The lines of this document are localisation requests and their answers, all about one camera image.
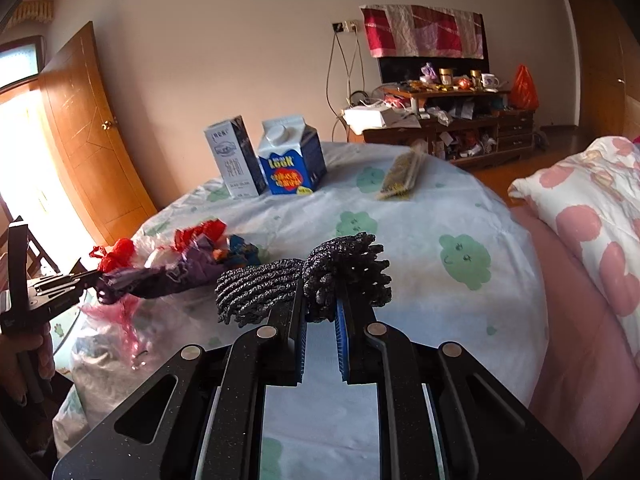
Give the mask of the pink translucent plastic bag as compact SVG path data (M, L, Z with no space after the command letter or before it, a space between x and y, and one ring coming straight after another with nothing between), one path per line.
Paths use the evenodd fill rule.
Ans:
M145 356L148 354L146 344L141 341L134 328L134 315L142 300L126 295L114 304L100 304L98 300L80 307L83 314L92 322L114 328L119 336L119 353L122 359L133 369L145 366Z

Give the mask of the purple snack wrapper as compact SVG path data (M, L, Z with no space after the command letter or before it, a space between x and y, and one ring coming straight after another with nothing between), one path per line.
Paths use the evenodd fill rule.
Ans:
M103 273L93 288L100 304L116 304L127 295L154 299L213 285L229 269L228 264L214 258L214 246L201 236L175 263Z

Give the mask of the black speckled foam net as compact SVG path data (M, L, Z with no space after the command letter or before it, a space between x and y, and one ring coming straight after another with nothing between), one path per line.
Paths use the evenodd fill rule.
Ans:
M333 321L337 299L350 292L358 304L380 308L392 300L384 247L367 232L340 236L315 247L305 259L286 258L224 272L215 295L218 320L243 327L259 324L300 290L308 322Z

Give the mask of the red crinkled wrapper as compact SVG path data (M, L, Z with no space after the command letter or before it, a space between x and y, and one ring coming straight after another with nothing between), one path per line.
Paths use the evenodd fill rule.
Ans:
M176 229L172 247L183 252L194 240L204 235L210 242L216 243L223 235L227 225L219 219L206 220L190 228Z

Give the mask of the red plastic bag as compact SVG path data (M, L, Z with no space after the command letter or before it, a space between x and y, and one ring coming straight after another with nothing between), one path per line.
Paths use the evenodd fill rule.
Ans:
M108 273L130 268L135 254L134 242L130 238L120 238L111 247L94 246L89 257L98 259L98 270Z

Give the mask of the clear white plastic bag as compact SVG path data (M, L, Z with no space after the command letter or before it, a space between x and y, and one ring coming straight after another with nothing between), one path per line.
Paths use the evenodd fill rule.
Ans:
M134 268L160 268L173 266L181 255L170 245L156 238L140 238L134 242L134 256L131 264Z

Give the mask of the orange blue candy wrapper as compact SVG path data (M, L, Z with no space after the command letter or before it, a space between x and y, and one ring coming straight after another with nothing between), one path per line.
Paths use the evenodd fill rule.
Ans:
M244 268L244 266L259 266L259 249L247 243L242 236L231 234L224 236L216 243L213 250L216 263L226 269Z

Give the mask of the dark wooden chair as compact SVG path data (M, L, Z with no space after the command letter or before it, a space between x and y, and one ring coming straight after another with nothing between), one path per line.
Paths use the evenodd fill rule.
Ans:
M58 264L44 250L42 245L28 231L26 246L26 273L28 278L42 278L43 276L54 275L60 273Z

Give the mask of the white green patterned tablecloth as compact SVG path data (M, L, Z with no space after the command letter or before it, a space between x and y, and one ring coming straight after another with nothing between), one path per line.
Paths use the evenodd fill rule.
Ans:
M74 348L84 429L54 422L58 479L533 479L529 413L547 349L533 242L506 205L434 157L403 200L408 148L326 144L306 196L210 182L147 226L227 227L107 275Z

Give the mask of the flat yellow snack packet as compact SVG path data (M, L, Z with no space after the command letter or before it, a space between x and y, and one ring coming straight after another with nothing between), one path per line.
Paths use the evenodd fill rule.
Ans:
M424 158L424 153L413 150L397 156L386 172L376 198L389 200L408 195L416 185Z

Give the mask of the pink heart patterned quilt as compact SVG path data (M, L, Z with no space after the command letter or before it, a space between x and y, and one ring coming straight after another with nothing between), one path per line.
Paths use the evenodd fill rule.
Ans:
M582 263L639 354L639 147L602 136L510 184Z

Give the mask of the blue gable-top milk carton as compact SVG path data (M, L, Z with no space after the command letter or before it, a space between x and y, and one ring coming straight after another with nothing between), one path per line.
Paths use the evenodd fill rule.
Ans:
M308 195L326 175L318 132L302 115L262 122L258 159L274 195Z

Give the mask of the orange plastic bag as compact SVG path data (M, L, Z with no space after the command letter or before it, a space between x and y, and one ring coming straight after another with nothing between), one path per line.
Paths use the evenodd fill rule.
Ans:
M539 107L534 78L524 64L518 66L511 91L508 96L510 107L534 112Z

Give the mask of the white mug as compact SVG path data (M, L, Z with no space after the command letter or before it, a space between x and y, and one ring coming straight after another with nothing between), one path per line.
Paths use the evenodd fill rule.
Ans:
M501 86L500 79L491 73L481 73L480 82L485 90L497 91Z

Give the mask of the dark wooden wardrobe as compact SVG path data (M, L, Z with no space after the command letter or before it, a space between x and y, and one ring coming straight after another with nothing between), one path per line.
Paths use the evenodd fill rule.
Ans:
M576 55L579 127L639 137L639 35L624 0L564 0Z

